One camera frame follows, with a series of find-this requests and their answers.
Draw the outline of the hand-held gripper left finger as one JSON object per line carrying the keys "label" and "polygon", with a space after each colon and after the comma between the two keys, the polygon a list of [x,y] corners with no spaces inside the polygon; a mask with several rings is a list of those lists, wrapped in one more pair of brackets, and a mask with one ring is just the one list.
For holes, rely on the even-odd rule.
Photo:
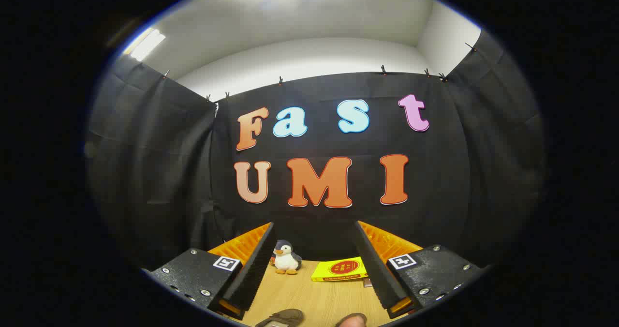
{"label": "hand-held gripper left finger", "polygon": [[276,242],[275,224],[269,222],[208,251],[190,248],[144,273],[200,310],[241,319],[254,302]]}

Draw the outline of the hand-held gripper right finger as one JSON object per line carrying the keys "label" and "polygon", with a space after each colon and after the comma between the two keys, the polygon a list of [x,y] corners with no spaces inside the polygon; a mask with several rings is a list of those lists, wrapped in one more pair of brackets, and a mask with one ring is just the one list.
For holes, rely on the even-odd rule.
{"label": "hand-held gripper right finger", "polygon": [[354,222],[354,245],[392,319],[429,309],[488,272],[447,246],[418,246],[362,221]]}

